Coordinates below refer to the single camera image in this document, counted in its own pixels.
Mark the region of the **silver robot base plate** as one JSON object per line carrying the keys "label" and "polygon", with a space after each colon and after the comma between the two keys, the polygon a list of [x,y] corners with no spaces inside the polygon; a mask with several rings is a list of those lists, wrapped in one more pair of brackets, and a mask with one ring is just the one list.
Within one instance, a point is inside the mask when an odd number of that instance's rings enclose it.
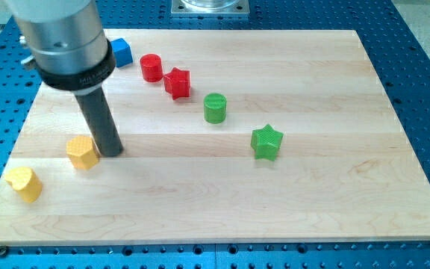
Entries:
{"label": "silver robot base plate", "polygon": [[248,15],[249,0],[172,0],[171,14],[189,15]]}

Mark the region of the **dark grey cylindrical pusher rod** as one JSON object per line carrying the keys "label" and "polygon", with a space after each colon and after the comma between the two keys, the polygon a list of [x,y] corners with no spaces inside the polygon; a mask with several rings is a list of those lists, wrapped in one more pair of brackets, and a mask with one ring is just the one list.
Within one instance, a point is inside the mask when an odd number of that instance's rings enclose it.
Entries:
{"label": "dark grey cylindrical pusher rod", "polygon": [[118,156],[123,145],[103,89],[98,87],[75,98],[99,152],[105,157]]}

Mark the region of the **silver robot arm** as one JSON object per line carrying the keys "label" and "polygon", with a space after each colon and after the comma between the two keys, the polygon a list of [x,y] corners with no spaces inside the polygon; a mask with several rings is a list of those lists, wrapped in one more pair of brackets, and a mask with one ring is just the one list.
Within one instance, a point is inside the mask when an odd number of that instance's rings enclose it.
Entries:
{"label": "silver robot arm", "polygon": [[99,152],[118,156],[122,142],[102,84],[116,66],[94,0],[6,0],[31,55],[23,64],[48,86],[72,93]]}

